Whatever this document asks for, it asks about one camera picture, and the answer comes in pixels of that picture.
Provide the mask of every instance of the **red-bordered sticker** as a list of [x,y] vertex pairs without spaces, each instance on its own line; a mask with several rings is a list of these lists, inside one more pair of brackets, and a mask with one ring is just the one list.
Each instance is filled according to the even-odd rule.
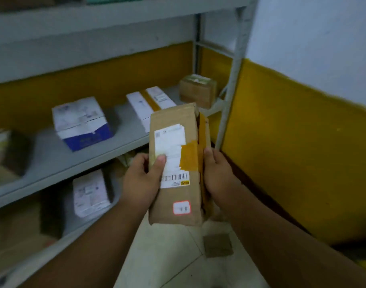
[[191,204],[189,201],[174,202],[172,210],[175,215],[184,215],[191,213]]

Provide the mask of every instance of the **person's left hand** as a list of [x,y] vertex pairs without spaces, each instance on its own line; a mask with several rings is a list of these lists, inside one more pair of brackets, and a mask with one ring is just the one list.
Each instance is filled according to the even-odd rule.
[[166,156],[159,155],[146,173],[148,154],[137,154],[124,175],[121,200],[125,200],[134,208],[140,208],[145,213],[158,193],[165,164]]

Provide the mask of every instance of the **upper shelf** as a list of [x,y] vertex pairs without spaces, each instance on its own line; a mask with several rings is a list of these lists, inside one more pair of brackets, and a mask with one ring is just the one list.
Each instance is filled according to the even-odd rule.
[[0,44],[246,6],[250,0],[141,0],[0,13]]
[[[178,87],[164,89],[177,104]],[[223,109],[224,101],[218,99],[211,109],[200,109],[209,116]],[[72,152],[51,127],[38,132],[35,137],[32,159],[26,174],[12,183],[0,186],[0,207],[33,194],[41,189],[75,176],[149,142],[142,123],[129,103],[105,111],[114,136],[108,140]]]

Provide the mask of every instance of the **finger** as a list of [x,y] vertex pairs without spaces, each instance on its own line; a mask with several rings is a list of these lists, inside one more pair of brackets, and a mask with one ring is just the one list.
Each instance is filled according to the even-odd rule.
[[214,149],[213,153],[214,153],[215,162],[217,164],[228,164],[227,159],[219,150]]
[[145,173],[144,171],[144,163],[148,160],[148,154],[139,153],[137,154],[130,165],[130,169],[139,173]]
[[158,155],[147,175],[159,181],[165,165],[166,156]]
[[212,148],[206,147],[203,156],[204,156],[205,165],[210,165],[210,164],[215,163]]

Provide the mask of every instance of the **hand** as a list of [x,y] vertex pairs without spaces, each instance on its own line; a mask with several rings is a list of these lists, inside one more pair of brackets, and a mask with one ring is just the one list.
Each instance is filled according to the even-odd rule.
[[146,213],[158,193],[165,164],[166,156],[159,155],[152,168],[146,173],[148,154],[137,154],[124,175],[121,200]]
[[219,150],[206,147],[204,150],[204,162],[205,185],[215,203],[221,206],[229,192],[232,192],[241,183],[234,176],[230,164]]

